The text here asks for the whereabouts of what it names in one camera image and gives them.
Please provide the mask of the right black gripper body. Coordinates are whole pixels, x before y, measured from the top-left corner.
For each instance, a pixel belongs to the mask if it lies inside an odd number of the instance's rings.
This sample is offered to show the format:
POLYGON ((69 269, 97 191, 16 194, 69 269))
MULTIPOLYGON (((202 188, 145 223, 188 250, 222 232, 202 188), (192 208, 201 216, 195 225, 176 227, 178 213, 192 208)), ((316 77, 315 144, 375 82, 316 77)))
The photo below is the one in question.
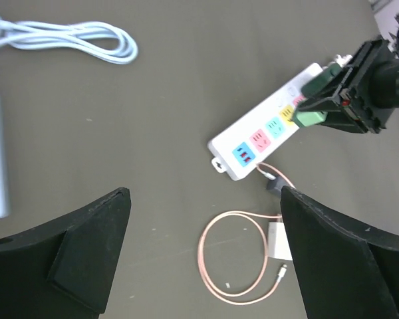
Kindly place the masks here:
POLYGON ((364 42, 346 65, 347 80, 342 85, 342 123, 338 129, 353 134, 379 134, 386 128, 392 115, 389 109, 377 107, 379 89, 373 83, 376 69, 395 57, 388 48, 388 41, 372 39, 364 42))

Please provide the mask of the white charger block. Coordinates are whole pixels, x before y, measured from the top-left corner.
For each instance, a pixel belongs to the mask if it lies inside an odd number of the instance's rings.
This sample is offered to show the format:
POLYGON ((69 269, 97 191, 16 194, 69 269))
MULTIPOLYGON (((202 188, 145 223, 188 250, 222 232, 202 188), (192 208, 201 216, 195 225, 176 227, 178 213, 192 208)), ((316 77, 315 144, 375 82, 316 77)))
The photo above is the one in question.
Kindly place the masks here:
POLYGON ((269 222, 267 245, 269 258, 282 261, 293 260, 283 222, 269 222))

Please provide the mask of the white multicolour power strip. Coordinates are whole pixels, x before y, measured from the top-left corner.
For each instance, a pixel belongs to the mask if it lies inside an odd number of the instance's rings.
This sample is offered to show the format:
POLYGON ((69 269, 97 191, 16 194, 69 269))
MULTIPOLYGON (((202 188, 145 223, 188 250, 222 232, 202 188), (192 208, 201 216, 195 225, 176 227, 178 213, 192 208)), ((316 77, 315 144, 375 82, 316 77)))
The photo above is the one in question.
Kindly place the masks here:
POLYGON ((243 179, 286 142, 299 129, 291 117, 303 99, 302 87, 322 71, 319 64, 310 64, 212 138, 207 148, 215 170, 234 181, 243 179))

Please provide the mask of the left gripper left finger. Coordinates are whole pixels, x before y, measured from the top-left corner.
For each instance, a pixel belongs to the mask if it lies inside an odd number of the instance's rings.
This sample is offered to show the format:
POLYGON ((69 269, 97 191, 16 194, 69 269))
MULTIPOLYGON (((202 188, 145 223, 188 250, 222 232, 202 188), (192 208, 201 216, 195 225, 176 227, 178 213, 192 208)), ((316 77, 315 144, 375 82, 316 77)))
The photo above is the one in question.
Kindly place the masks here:
POLYGON ((129 189, 0 239, 0 318, 105 313, 131 210, 129 189))

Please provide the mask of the dark green plug adapter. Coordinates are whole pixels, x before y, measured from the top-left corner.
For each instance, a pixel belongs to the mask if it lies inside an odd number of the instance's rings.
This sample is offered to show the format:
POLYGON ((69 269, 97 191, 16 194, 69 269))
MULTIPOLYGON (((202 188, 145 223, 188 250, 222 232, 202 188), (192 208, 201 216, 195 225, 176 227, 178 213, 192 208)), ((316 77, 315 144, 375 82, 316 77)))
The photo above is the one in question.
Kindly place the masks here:
POLYGON ((305 98, 310 98, 319 93, 328 83, 330 83, 342 70, 338 63, 332 63, 325 67, 322 72, 308 81, 302 88, 301 93, 305 98))

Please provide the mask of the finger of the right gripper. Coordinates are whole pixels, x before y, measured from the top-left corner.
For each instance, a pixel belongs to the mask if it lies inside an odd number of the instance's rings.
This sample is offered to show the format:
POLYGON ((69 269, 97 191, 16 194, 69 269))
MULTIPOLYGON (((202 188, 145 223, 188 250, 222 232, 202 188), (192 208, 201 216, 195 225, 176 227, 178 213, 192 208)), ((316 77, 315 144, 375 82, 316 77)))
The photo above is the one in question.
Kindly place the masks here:
POLYGON ((348 133, 365 133, 366 127, 360 119, 354 119, 343 112, 330 111, 310 111, 305 110, 307 99, 299 103, 299 112, 327 112, 327 119, 325 122, 315 126, 326 126, 348 133))
POLYGON ((356 67, 353 64, 342 66, 341 72, 328 83, 319 93, 308 99, 323 99, 331 97, 334 94, 340 94, 344 89, 349 92, 353 86, 353 78, 356 75, 356 67))

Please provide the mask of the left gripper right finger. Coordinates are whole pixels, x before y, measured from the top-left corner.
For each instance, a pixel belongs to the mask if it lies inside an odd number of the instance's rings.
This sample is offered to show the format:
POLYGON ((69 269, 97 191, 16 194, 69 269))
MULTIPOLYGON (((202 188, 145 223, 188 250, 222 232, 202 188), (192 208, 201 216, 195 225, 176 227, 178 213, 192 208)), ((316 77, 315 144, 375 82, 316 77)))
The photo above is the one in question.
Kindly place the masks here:
POLYGON ((292 187, 281 212, 308 318, 399 318, 399 235, 292 187))

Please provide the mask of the light green plug adapter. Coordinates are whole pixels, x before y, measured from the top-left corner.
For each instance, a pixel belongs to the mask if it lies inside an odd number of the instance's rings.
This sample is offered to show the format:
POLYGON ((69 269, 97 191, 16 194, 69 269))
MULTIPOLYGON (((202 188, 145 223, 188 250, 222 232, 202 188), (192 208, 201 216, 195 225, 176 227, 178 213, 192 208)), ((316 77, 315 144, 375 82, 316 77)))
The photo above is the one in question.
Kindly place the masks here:
POLYGON ((300 128, 319 125, 327 119, 327 112, 295 112, 292 121, 300 128))

